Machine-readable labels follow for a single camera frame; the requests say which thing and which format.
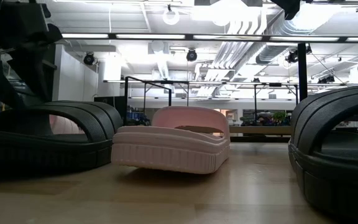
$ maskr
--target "ceiling duct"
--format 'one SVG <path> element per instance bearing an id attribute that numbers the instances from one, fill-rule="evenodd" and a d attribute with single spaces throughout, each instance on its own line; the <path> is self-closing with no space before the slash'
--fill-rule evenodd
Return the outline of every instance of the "ceiling duct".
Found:
<path id="1" fill-rule="evenodd" d="M 248 17 L 243 21 L 232 21 L 228 34 L 262 34 L 266 29 L 266 12 L 261 7 L 247 8 Z M 231 69 L 242 59 L 251 43 L 223 42 L 212 64 L 214 68 Z"/>
<path id="2" fill-rule="evenodd" d="M 195 6 L 210 6 L 218 1 L 224 0 L 195 0 Z M 248 7 L 262 7 L 263 1 L 262 0 L 241 0 L 245 5 Z"/>
<path id="3" fill-rule="evenodd" d="M 336 13 L 336 9 L 338 9 L 338 6 L 321 6 L 303 3 L 300 9 L 301 13 L 298 13 L 293 20 L 286 21 L 284 15 L 280 15 L 267 29 L 266 35 L 309 35 L 327 22 L 328 19 Z M 254 43 L 248 50 L 247 55 L 238 64 L 237 70 L 246 66 L 247 63 L 268 65 L 272 63 L 277 56 L 287 51 L 288 48 L 289 45 Z"/>
<path id="4" fill-rule="evenodd" d="M 169 78 L 169 71 L 167 65 L 167 58 L 165 57 L 168 54 L 168 44 L 162 42 L 161 40 L 155 40 L 149 44 L 149 53 L 151 51 L 158 55 L 157 66 L 160 71 L 161 79 L 166 80 Z"/>

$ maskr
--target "black metal frame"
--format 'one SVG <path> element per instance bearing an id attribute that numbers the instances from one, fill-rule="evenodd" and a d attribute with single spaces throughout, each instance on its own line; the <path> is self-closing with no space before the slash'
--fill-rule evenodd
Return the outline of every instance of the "black metal frame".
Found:
<path id="1" fill-rule="evenodd" d="M 164 86 L 160 86 L 160 85 L 156 85 L 152 82 L 148 82 L 148 81 L 144 81 L 144 80 L 141 80 L 141 79 L 138 79 L 138 78 L 134 78 L 134 77 L 125 77 L 125 108 L 128 107 L 128 87 L 129 87 L 129 79 L 132 79 L 132 80 L 136 80 L 136 81 L 140 81 L 142 83 L 144 83 L 144 99 L 143 99 L 143 112 L 145 111 L 146 109 L 146 84 L 149 84 L 149 85 L 152 85 L 152 86 L 156 86 L 156 87 L 160 87 L 160 88 L 163 88 L 163 89 L 166 89 L 168 90 L 168 106 L 171 106 L 172 105 L 172 90 L 170 88 L 167 88 L 167 87 L 164 87 Z M 127 116 L 125 115 L 124 116 L 124 125 L 127 124 Z"/>
<path id="2" fill-rule="evenodd" d="M 298 44 L 298 76 L 300 100 L 308 97 L 308 67 L 306 64 L 306 44 Z"/>
<path id="3" fill-rule="evenodd" d="M 258 85 L 263 85 L 263 86 L 269 85 L 270 87 L 281 87 L 281 86 L 282 86 L 281 83 L 269 83 L 269 84 L 262 83 L 262 84 L 254 84 L 255 123 L 256 123 L 257 120 L 258 120 L 257 99 L 256 99 L 256 96 L 257 96 L 257 94 L 258 94 L 258 92 L 256 92 L 256 87 L 257 87 Z M 295 95 L 295 102 L 296 102 L 296 105 L 298 105 L 298 85 L 294 85 L 294 87 L 295 87 L 295 92 L 293 92 L 288 85 L 286 85 L 286 86 L 287 86 L 287 88 Z"/>
<path id="4" fill-rule="evenodd" d="M 306 40 L 302 35 L 239 35 L 239 34 L 145 34 L 145 33 L 92 33 L 101 34 L 100 37 L 86 37 L 86 34 L 81 32 L 71 32 L 66 34 L 78 34 L 79 37 L 66 37 L 67 40 L 176 40 L 176 41 L 230 41 L 230 42 L 270 42 L 270 43 L 317 43 L 317 44 L 358 44 L 358 40 L 351 40 L 349 38 L 358 38 L 358 36 L 323 36 L 327 40 L 313 40 L 313 37 L 322 37 L 316 35 L 308 35 Z"/>

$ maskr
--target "ventilation pipe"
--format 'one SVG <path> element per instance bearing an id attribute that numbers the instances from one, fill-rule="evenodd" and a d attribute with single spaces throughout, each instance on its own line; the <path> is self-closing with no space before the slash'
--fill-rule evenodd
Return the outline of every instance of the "ventilation pipe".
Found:
<path id="1" fill-rule="evenodd" d="M 279 18 L 267 29 L 266 35 L 309 35 L 337 12 L 339 6 L 320 6 L 316 4 L 307 4 L 302 2 L 300 12 L 291 21 L 286 21 L 284 15 Z M 257 63 L 259 65 L 268 65 L 272 63 L 277 56 L 287 51 L 289 46 L 267 45 L 265 43 L 254 43 L 236 67 L 241 73 L 243 66 L 247 63 Z"/>
<path id="2" fill-rule="evenodd" d="M 227 34 L 237 34 L 237 32 L 234 32 L 234 28 L 235 28 L 236 24 L 238 24 L 238 23 L 236 23 L 235 21 L 230 22 L 230 26 L 229 26 L 229 30 L 227 31 Z M 223 42 L 221 44 L 219 52 L 216 54 L 215 59 L 211 64 L 211 66 L 213 68 L 219 67 L 219 64 L 220 64 L 222 58 L 224 57 L 224 54 L 227 53 L 228 48 L 231 46 L 231 44 L 232 44 L 232 42 Z"/>
<path id="3" fill-rule="evenodd" d="M 154 54 L 157 56 L 157 66 L 158 70 L 160 71 L 161 79 L 168 79 L 169 72 L 168 72 L 168 65 L 167 65 L 167 58 L 164 54 L 164 42 L 161 40 L 155 40 L 151 44 L 152 50 Z"/>
<path id="4" fill-rule="evenodd" d="M 233 25 L 234 28 L 233 28 L 232 33 L 233 34 L 241 34 L 241 33 L 239 33 L 239 31 L 242 30 L 241 29 L 243 26 L 242 21 L 234 21 L 233 24 L 234 24 Z M 227 58 L 232 54 L 232 52 L 236 51 L 237 43 L 229 42 L 226 45 L 228 45 L 228 47 L 226 48 L 226 51 L 225 51 L 223 57 L 221 59 L 219 59 L 219 62 L 216 64 L 216 66 L 218 68 L 225 68 L 224 64 L 225 64 Z"/>
<path id="5" fill-rule="evenodd" d="M 255 15 L 253 18 L 254 19 L 252 20 L 249 29 L 246 30 L 246 33 L 249 35 L 260 35 L 265 31 L 267 26 L 266 11 L 261 8 L 259 15 Z M 252 44 L 249 42 L 240 42 L 238 45 L 238 50 L 233 53 L 232 60 L 229 60 L 226 63 L 226 67 L 228 68 L 234 68 L 234 66 L 241 60 L 241 57 L 243 57 L 243 55 L 247 52 Z"/>

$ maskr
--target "table surface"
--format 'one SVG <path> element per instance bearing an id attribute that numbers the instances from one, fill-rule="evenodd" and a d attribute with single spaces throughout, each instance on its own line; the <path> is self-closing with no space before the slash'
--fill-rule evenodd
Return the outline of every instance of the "table surface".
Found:
<path id="1" fill-rule="evenodd" d="M 0 223 L 334 221 L 304 200 L 286 144 L 233 143 L 229 159 L 211 175 L 111 164 L 66 175 L 24 175 L 2 170 Z"/>
<path id="2" fill-rule="evenodd" d="M 182 126 L 178 129 L 194 131 L 197 133 L 221 133 L 222 131 L 215 128 Z M 230 126 L 230 133 L 244 134 L 291 134 L 291 126 Z"/>

